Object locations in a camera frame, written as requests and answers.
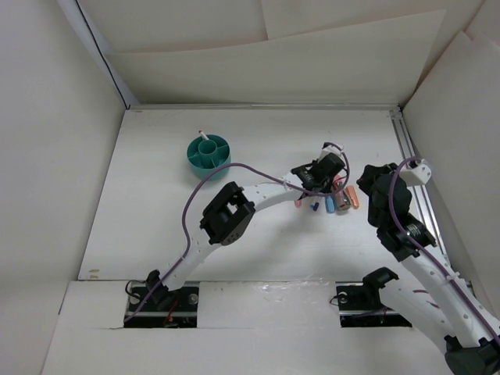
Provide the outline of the orange translucent eraser case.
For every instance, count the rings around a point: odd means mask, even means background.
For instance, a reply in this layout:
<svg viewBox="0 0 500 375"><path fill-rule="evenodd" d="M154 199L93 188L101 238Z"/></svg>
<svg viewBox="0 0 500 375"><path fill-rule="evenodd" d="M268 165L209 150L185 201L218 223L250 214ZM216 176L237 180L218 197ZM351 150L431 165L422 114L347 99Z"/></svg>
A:
<svg viewBox="0 0 500 375"><path fill-rule="evenodd" d="M348 197L349 204L353 209L359 208L359 199L356 193L355 188L352 185L349 185L345 188L345 194Z"/></svg>

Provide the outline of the red capped white pen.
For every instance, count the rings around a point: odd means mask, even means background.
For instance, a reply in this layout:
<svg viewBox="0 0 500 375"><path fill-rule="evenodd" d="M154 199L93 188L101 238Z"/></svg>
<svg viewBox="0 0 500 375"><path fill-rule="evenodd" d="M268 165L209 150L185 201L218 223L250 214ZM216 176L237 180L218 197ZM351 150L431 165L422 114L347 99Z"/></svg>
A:
<svg viewBox="0 0 500 375"><path fill-rule="evenodd" d="M204 141L209 141L208 136L202 130L199 130L198 133Z"/></svg>

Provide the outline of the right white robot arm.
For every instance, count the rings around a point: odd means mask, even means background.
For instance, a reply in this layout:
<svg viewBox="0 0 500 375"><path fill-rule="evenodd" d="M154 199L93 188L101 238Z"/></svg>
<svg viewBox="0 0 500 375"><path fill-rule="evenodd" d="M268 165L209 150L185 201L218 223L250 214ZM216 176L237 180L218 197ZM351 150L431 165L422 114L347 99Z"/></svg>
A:
<svg viewBox="0 0 500 375"><path fill-rule="evenodd" d="M368 222L383 247L423 286L431 300L406 289L398 274L381 267L362 279L361 298L388 307L425 334L444 354L454 374L499 371L499 320L474 297L443 255L427 227L409 211L410 187L424 185L430 168L418 158L400 164L367 165L356 181L368 197Z"/></svg>

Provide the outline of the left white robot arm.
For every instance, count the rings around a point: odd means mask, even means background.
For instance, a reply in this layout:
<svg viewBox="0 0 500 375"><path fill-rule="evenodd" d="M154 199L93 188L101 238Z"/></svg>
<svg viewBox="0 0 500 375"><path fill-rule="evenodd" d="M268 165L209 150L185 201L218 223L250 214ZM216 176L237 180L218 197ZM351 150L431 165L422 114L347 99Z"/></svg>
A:
<svg viewBox="0 0 500 375"><path fill-rule="evenodd" d="M169 308L174 291L182 288L192 272L215 250L240 240L256 213L283 202L334 195L337 193L333 188L334 178L342 171L350 171L345 153L335 151L332 144L321 151L318 159L295 167L282 177L272 177L236 162L218 167L216 171L229 167L244 168L266 181L246 187L234 181L224 185L203 209L197 229L188 228L186 222L188 208L201 187L193 190L181 217L186 249L166 272L154 270L145 281L147 300L156 309Z"/></svg>

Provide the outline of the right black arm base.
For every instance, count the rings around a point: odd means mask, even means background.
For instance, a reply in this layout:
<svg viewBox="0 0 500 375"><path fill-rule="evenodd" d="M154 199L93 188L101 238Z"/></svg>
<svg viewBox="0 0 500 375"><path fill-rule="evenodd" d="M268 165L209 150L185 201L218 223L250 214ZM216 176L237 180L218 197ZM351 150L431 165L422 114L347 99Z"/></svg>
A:
<svg viewBox="0 0 500 375"><path fill-rule="evenodd" d="M380 300L380 290L398 274L381 267L361 281L337 281L336 293L329 301L338 307L342 328L412 327L413 325Z"/></svg>

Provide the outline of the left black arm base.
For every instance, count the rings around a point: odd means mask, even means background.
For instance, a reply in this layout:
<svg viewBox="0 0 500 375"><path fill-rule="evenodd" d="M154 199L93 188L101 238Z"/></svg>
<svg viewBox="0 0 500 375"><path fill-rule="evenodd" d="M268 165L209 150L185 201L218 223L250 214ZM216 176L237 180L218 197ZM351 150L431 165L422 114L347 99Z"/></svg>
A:
<svg viewBox="0 0 500 375"><path fill-rule="evenodd" d="M175 291L158 287L139 308L149 288L159 281L159 271L152 271L146 280L129 280L125 286L127 307L125 328L196 328L198 320L199 283L188 282Z"/></svg>

